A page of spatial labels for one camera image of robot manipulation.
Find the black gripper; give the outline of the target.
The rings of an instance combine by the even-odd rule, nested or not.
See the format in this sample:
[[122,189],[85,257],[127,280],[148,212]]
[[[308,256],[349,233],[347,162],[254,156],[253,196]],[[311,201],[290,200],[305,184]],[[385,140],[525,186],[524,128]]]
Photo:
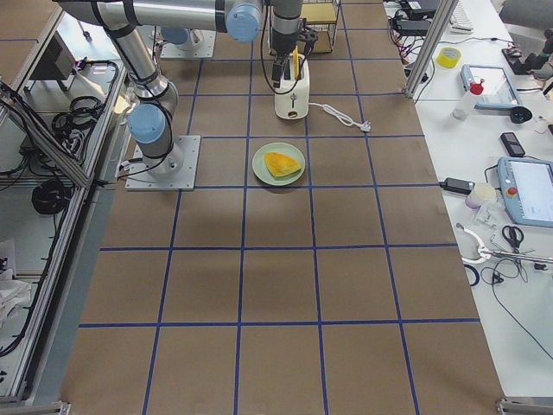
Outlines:
[[279,88],[281,79],[290,81],[293,77],[292,56],[289,55],[283,65],[282,72],[282,56],[287,56],[296,48],[299,30],[284,34],[278,31],[275,27],[271,29],[270,47],[275,52],[276,57],[273,60],[271,67],[271,81],[274,88]]

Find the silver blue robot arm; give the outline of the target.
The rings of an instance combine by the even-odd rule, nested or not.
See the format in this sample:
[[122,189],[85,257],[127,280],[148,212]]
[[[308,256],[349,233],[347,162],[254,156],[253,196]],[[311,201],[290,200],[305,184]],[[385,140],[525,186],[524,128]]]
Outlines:
[[156,65],[139,27],[206,29],[247,43],[263,31],[263,10],[268,8],[273,12],[270,46],[276,54],[275,86],[304,27],[300,1],[62,1],[60,6],[70,16],[102,27],[118,51],[140,99],[129,117],[130,134],[146,170],[155,175],[181,167],[171,127],[178,92]]

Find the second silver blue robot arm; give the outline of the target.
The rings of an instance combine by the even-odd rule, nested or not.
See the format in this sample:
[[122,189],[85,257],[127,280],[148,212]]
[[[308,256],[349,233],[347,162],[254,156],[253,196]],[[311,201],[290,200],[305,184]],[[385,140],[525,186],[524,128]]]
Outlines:
[[197,48],[204,41],[204,35],[198,29],[161,27],[161,34],[165,42],[184,49]]

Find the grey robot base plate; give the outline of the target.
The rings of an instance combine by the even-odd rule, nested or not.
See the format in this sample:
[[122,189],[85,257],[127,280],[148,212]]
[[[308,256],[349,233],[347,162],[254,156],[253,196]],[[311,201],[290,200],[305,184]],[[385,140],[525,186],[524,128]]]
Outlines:
[[157,167],[147,171],[156,163],[148,158],[146,163],[133,163],[126,178],[125,188],[129,191],[170,191],[194,189],[197,163],[200,154],[200,135],[174,138],[174,148]]

